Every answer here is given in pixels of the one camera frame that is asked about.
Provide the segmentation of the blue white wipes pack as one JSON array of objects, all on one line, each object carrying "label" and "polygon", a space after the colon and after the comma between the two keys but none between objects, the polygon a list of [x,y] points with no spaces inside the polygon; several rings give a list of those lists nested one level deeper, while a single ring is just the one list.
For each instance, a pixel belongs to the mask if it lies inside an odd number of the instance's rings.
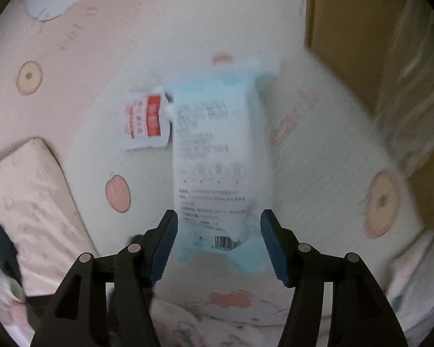
[{"label": "blue white wipes pack", "polygon": [[170,83],[176,253],[221,254],[242,273],[262,273],[260,232],[273,201],[266,98],[279,67],[250,59]]}]

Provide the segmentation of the dark teal cloth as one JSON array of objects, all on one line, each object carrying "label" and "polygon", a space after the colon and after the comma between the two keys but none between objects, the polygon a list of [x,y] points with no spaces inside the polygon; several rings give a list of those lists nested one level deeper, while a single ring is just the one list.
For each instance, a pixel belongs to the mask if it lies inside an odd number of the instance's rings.
[{"label": "dark teal cloth", "polygon": [[22,274],[18,264],[18,251],[0,224],[0,269],[22,286]]}]

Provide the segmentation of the pink patterned pillow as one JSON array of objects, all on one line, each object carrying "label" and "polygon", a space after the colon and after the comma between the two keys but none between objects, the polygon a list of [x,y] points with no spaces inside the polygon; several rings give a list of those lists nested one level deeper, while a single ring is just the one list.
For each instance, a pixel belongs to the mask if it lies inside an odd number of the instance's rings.
[{"label": "pink patterned pillow", "polygon": [[0,161],[0,224],[17,249],[28,296],[55,293],[80,254],[98,254],[42,139],[31,139]]}]

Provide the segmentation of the red white sachet packet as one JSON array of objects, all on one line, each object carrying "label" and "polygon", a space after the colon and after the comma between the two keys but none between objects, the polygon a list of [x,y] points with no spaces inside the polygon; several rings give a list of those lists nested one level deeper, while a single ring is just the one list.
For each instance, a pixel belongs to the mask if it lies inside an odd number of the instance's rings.
[{"label": "red white sachet packet", "polygon": [[169,101],[161,86],[126,93],[117,109],[123,150],[166,147],[171,134]]}]

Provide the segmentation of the pink Hello Kitty blanket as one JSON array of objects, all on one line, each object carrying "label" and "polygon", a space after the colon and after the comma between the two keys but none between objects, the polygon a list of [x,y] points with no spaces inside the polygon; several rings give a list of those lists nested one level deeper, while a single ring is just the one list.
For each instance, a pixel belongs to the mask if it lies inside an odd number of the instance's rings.
[{"label": "pink Hello Kitty blanket", "polygon": [[[406,346],[434,346],[434,230],[372,115],[305,33],[306,0],[0,0],[0,161],[42,139],[94,257],[117,254],[175,211],[167,86],[219,64],[276,64],[267,209],[322,254],[358,254]],[[167,146],[123,150],[121,99],[158,86]],[[280,346],[295,290],[264,240],[266,270],[242,273],[221,254],[180,260],[178,235],[179,218],[150,303],[158,346]]]}]

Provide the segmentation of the brown cardboard box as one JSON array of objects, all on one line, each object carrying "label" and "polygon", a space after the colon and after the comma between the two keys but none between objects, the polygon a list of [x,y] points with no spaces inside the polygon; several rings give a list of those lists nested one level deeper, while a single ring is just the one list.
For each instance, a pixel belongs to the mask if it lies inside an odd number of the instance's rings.
[{"label": "brown cardboard box", "polygon": [[434,230],[434,10],[427,0],[306,0],[306,46],[354,91]]}]

